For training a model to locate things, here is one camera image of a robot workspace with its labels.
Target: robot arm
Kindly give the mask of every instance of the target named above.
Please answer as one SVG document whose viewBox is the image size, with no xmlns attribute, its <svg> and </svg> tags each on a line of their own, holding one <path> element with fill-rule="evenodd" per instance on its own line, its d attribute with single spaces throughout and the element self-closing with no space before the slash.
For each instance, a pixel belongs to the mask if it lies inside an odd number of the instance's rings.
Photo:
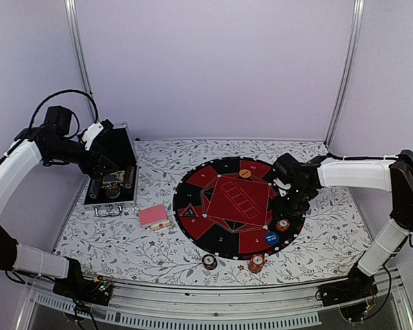
<svg viewBox="0 0 413 330">
<path fill-rule="evenodd" d="M 281 196 L 274 200 L 274 217 L 301 217 L 317 189 L 333 186 L 375 188 L 392 192 L 390 219 L 372 245 L 336 285 L 322 285 L 325 305 L 344 303 L 376 291 L 373 275 L 406 242 L 413 231 L 413 152 L 401 151 L 382 158 L 319 156 L 300 163 L 285 154 L 273 164 Z"/>
<path fill-rule="evenodd" d="M 76 163 L 91 178 L 103 177 L 118 170 L 115 163 L 104 156 L 98 141 L 113 125 L 105 120 L 92 124 L 80 134 L 80 142 L 66 137 L 72 112 L 63 107 L 50 107 L 43 125 L 24 130 L 5 153 L 0 162 L 0 219 L 9 198 L 24 177 L 40 162 L 44 166 Z M 55 278 L 59 294 L 92 303 L 108 302 L 108 292 L 95 294 L 95 282 L 85 280 L 78 261 L 56 256 L 39 249 L 19 244 L 0 226 L 0 270 L 21 272 L 33 276 Z"/>
</svg>

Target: round poker mat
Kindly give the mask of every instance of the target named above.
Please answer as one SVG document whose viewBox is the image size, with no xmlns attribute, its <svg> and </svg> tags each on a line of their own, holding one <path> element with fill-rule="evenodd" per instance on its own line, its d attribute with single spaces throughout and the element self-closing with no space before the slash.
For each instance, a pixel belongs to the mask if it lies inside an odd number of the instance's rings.
<svg viewBox="0 0 413 330">
<path fill-rule="evenodd" d="M 260 160 L 225 157 L 205 162 L 176 188 L 176 221 L 190 241 L 216 256 L 237 260 L 276 253 L 297 237 L 304 217 L 287 219 L 289 228 L 277 229 L 271 209 L 278 196 L 274 178 L 271 165 Z"/>
</svg>

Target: blue disc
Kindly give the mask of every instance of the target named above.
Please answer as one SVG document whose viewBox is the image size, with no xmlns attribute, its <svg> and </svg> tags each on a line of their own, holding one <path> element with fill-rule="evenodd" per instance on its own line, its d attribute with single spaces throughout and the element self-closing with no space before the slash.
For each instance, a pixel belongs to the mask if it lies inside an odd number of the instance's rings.
<svg viewBox="0 0 413 330">
<path fill-rule="evenodd" d="M 267 232 L 266 235 L 264 235 L 264 241 L 269 245 L 277 245 L 280 238 L 274 232 Z"/>
</svg>

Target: floral pattern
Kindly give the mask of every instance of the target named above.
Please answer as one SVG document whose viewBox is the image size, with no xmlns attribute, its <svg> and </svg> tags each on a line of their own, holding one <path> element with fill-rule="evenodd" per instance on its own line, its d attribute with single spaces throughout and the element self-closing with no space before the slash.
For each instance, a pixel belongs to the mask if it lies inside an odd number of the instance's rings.
<svg viewBox="0 0 413 330">
<path fill-rule="evenodd" d="M 206 252 L 195 246 L 174 220 L 172 199 L 182 177 L 199 164 L 239 155 L 273 163 L 283 153 L 299 161 L 327 153 L 320 142 L 137 141 L 139 178 L 136 208 L 98 218 L 83 207 L 85 190 L 62 233 L 55 254 L 78 259 L 88 274 L 178 285 L 229 286 L 303 283 L 344 276 L 370 244 L 366 226 L 345 188 L 324 188 L 311 202 L 299 236 L 267 258 L 253 274 L 246 261 L 218 258 L 206 270 Z M 171 226 L 141 228 L 138 210 L 164 204 Z"/>
</svg>

